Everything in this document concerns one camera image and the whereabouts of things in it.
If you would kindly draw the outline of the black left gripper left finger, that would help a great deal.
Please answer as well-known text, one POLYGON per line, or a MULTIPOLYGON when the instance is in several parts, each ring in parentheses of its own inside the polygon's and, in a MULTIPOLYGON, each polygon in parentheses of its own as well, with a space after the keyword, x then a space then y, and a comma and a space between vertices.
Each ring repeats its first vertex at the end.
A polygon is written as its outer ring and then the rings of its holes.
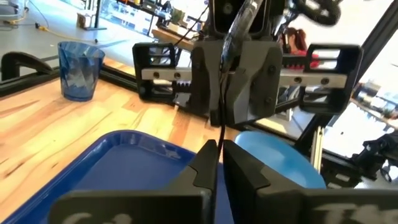
POLYGON ((218 146, 207 141, 159 190, 85 190, 60 197, 48 224, 213 224, 218 146))

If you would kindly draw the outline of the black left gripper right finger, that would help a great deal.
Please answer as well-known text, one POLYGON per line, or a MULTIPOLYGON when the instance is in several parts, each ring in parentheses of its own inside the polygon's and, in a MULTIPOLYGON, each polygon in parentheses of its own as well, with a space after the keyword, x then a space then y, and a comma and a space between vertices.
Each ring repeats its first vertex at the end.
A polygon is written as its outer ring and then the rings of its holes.
POLYGON ((398 192, 306 189, 230 140, 224 179, 235 224, 398 224, 398 192))

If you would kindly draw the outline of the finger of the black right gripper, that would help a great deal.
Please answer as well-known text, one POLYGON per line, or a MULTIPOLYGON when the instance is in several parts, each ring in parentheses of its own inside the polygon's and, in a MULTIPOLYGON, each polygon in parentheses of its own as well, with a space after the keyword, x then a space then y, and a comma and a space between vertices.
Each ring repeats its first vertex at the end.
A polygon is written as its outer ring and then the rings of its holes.
POLYGON ((239 65, 228 79, 226 124, 273 116, 279 91, 282 50, 278 43, 243 43, 239 65))
POLYGON ((204 40, 194 43, 192 50, 191 109, 207 114, 212 126, 221 126, 220 113, 220 59, 222 40, 204 40))

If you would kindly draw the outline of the blue faceted plastic cup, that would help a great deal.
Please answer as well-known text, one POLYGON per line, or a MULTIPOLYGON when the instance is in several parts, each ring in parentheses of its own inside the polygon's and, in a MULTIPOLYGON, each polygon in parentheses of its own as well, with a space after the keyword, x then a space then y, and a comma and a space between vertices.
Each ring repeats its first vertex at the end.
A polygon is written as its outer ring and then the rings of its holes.
POLYGON ((83 42, 58 43, 61 92, 72 101, 93 98, 105 53, 98 47, 83 42))

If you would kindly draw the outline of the blue round plate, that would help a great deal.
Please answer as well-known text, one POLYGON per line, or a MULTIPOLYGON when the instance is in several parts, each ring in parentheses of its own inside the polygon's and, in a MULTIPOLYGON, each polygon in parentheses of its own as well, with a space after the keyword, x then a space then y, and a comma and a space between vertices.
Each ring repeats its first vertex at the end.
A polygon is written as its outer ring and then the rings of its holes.
POLYGON ((308 189, 325 189, 310 161, 285 141, 266 133, 244 131, 234 142, 265 165, 308 189))

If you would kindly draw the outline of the blue plastic tray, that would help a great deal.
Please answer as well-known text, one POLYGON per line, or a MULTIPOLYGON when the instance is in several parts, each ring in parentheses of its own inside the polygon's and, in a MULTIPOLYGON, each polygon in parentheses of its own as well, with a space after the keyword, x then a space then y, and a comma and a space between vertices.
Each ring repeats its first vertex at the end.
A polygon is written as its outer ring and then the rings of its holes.
POLYGON ((1 224, 48 224, 50 206, 71 190, 162 187, 194 156, 192 151, 139 131, 105 134, 1 224))

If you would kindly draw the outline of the small wooden side table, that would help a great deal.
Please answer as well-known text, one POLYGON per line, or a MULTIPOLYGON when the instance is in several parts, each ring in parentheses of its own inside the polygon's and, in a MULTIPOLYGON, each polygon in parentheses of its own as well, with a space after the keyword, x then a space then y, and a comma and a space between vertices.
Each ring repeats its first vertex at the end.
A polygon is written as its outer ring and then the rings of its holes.
MULTIPOLYGON (((153 28, 151 32, 154 38, 162 43, 176 44, 180 40, 180 37, 178 35, 172 34, 166 30, 153 28)), ((193 41, 183 39, 177 44, 177 47, 179 49, 191 52, 193 50, 193 45, 194 45, 193 41)))

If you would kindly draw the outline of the black cluttered desk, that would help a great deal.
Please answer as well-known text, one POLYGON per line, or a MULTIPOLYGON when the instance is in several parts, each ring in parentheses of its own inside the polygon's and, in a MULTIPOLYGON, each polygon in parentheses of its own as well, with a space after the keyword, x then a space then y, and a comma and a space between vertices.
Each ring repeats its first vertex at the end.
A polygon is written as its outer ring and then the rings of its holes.
POLYGON ((124 15, 121 20, 134 31, 150 36, 158 20, 168 22, 171 19, 172 6, 169 0, 116 0, 122 6, 124 15))

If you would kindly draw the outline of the person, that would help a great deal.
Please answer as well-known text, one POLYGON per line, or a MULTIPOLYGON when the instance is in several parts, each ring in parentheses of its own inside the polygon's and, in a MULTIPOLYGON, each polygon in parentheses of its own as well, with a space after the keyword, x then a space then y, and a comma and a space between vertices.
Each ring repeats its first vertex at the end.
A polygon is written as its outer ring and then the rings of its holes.
POLYGON ((306 56, 308 47, 305 39, 306 33, 302 29, 288 27, 279 36, 278 43, 281 47, 287 48, 288 54, 306 56))

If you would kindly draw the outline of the small beige waste bin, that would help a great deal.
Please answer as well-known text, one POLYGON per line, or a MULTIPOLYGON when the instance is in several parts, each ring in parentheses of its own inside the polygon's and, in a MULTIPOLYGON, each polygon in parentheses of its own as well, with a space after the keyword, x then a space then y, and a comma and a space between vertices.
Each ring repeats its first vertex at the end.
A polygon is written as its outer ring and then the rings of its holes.
POLYGON ((77 13, 76 26, 81 29, 86 29, 91 26, 91 16, 87 13, 77 13))

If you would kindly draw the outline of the black table clamp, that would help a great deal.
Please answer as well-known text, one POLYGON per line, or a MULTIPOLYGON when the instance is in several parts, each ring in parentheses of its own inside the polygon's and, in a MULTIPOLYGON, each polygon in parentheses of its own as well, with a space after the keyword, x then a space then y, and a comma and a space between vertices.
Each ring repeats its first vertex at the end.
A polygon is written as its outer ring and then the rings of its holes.
POLYGON ((50 74, 53 68, 43 60, 25 52, 8 52, 0 60, 1 81, 20 76, 20 67, 27 67, 39 73, 50 74))

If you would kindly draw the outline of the black aluminium table frame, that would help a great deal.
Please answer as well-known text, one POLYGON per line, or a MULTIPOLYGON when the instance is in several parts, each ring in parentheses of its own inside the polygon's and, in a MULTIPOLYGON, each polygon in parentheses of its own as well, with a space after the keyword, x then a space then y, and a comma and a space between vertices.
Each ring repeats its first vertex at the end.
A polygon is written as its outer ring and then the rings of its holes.
MULTIPOLYGON (((387 41, 392 37, 393 32, 398 29, 398 0, 386 9, 383 16, 368 38, 364 41, 364 57, 358 70, 358 78, 361 78, 371 63, 376 59, 387 41)), ((46 82, 56 79, 60 74, 58 67, 53 68, 52 73, 43 74, 39 72, 19 76, 0 83, 0 98, 10 96, 20 91, 39 86, 46 82)), ((165 103, 167 105, 177 105, 177 96, 182 93, 190 93, 188 84, 174 83, 172 89, 168 89, 166 84, 150 84, 140 80, 140 75, 130 75, 116 68, 104 65, 99 74, 100 79, 130 89, 138 93, 146 93, 145 100, 153 103, 165 103)), ((315 103, 315 100, 323 97, 323 93, 316 91, 307 96, 299 95, 291 100, 281 101, 276 104, 275 112, 281 113, 289 109, 300 107, 301 109, 313 113, 314 116, 304 129, 300 137, 295 141, 299 151, 308 149, 310 135, 315 132, 315 128, 324 126, 336 116, 331 111, 336 107, 338 100, 330 98, 325 104, 315 103)), ((359 177, 372 179, 376 175, 376 169, 380 169, 381 174, 385 175, 387 170, 382 168, 376 161, 384 158, 390 164, 398 167, 398 146, 379 151, 374 155, 367 155, 362 162, 357 162, 355 158, 345 158, 334 152, 325 153, 326 170, 338 170, 344 175, 350 176, 350 180, 344 181, 345 187, 351 187, 359 181, 359 177)))

